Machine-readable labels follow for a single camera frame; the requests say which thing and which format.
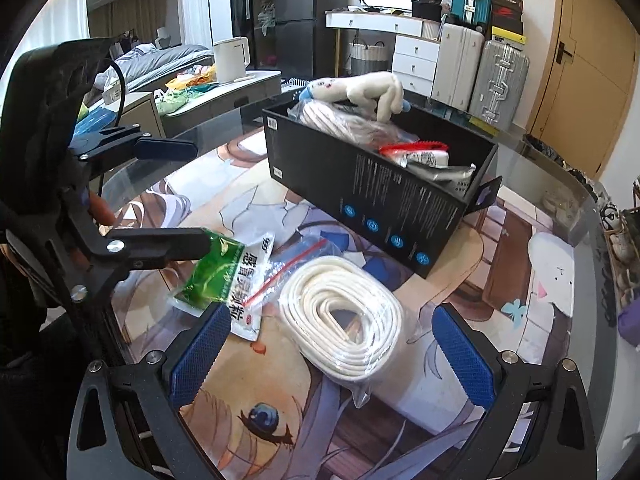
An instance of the laundry basket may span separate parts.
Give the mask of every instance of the laundry basket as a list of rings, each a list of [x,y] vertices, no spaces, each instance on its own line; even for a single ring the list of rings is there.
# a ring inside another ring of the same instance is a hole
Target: laundry basket
[[[351,75],[389,70],[389,52],[382,41],[369,46],[356,38],[351,45]]]

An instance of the green medicine packet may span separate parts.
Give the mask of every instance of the green medicine packet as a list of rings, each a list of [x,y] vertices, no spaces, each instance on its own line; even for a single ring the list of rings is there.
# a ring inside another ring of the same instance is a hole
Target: green medicine packet
[[[244,304],[264,283],[273,250],[273,235],[267,234],[251,245],[206,230],[211,240],[209,254],[195,266],[191,277],[172,304],[200,317],[211,303],[223,303],[231,312],[231,333],[256,341],[261,312],[246,312]]]

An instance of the silver bolt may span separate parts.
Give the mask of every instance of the silver bolt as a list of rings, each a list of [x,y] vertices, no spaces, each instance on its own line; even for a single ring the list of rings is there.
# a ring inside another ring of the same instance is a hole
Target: silver bolt
[[[86,290],[86,287],[84,285],[76,285],[71,289],[71,300],[74,303],[82,303],[84,301],[84,298],[86,298],[88,294],[89,291]]]
[[[502,352],[502,354],[500,354],[500,357],[502,357],[502,360],[505,363],[508,363],[510,365],[514,365],[518,362],[518,354],[516,354],[516,352],[512,352],[511,350],[505,350],[504,352]]]
[[[95,374],[100,368],[102,368],[102,361],[91,361],[89,363],[89,371]]]
[[[162,352],[159,350],[152,350],[145,357],[145,361],[150,365],[159,363],[161,360],[162,360]]]
[[[564,368],[567,372],[575,372],[576,365],[573,361],[571,361],[571,359],[563,359],[562,368]]]
[[[110,253],[119,253],[124,249],[124,242],[122,240],[112,240],[107,244],[107,250]]]

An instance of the brown curtain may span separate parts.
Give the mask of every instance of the brown curtain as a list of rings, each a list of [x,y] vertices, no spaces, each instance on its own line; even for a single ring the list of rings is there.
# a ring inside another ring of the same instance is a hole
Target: brown curtain
[[[119,36],[133,29],[142,43],[153,43],[156,30],[166,21],[166,0],[115,0],[88,16],[92,38]]]

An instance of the bed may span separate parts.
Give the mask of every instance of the bed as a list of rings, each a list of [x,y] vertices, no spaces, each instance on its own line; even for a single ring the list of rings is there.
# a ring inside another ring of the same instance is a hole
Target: bed
[[[153,92],[166,90],[166,83],[175,78],[178,72],[194,65],[212,65],[213,52],[201,45],[181,45],[158,50],[136,47],[131,53],[118,58],[116,62],[122,69],[127,92]],[[84,102],[88,106],[102,98],[102,92],[111,85],[117,75],[113,68],[99,73],[94,88]]]

